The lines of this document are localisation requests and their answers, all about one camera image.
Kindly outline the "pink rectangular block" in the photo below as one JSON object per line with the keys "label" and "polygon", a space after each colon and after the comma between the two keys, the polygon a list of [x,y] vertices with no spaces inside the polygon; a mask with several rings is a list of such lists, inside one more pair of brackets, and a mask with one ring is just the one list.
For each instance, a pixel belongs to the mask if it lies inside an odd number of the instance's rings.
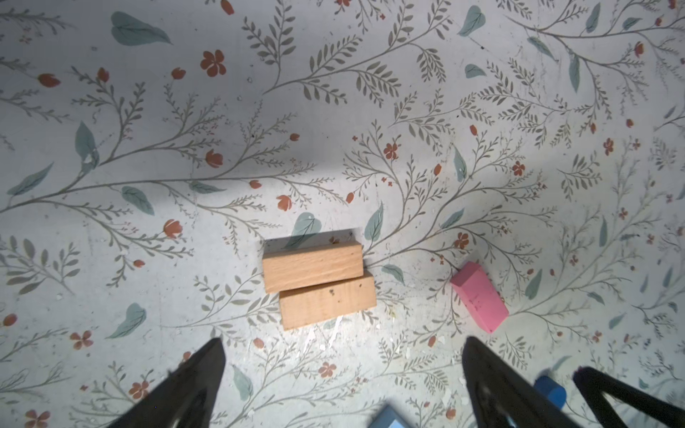
{"label": "pink rectangular block", "polygon": [[508,308],[483,268],[468,261],[451,278],[451,284],[479,328],[494,333],[509,316]]}

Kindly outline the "natural wood block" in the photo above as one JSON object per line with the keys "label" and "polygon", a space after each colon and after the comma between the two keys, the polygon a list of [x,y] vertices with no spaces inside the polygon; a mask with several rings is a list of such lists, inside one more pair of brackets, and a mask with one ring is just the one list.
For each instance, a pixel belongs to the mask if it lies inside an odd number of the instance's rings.
{"label": "natural wood block", "polygon": [[310,326],[376,307],[374,276],[281,292],[279,305],[285,331]]}
{"label": "natural wood block", "polygon": [[262,259],[265,292],[335,283],[363,275],[363,249],[357,242],[279,251]]}

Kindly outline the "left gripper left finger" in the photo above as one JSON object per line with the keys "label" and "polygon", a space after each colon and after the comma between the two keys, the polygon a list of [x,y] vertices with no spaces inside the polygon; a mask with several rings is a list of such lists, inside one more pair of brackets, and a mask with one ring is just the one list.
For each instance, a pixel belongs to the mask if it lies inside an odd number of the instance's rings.
{"label": "left gripper left finger", "polygon": [[221,340],[209,340],[113,427],[208,427],[226,367]]}

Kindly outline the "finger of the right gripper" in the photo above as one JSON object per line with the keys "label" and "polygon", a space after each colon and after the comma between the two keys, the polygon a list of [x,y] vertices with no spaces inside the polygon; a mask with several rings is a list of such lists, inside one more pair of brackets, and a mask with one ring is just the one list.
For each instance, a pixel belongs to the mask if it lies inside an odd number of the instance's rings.
{"label": "finger of the right gripper", "polygon": [[573,375],[576,388],[603,427],[626,427],[627,424],[610,405],[606,396],[619,399],[667,427],[684,426],[684,410],[642,392],[627,383],[597,371],[581,367]]}

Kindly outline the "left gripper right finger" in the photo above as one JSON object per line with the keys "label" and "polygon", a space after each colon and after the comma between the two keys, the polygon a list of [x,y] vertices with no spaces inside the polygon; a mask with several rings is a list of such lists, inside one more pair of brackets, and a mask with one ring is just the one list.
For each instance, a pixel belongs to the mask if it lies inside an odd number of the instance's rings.
{"label": "left gripper right finger", "polygon": [[496,353],[467,337],[462,367],[478,427],[576,427]]}

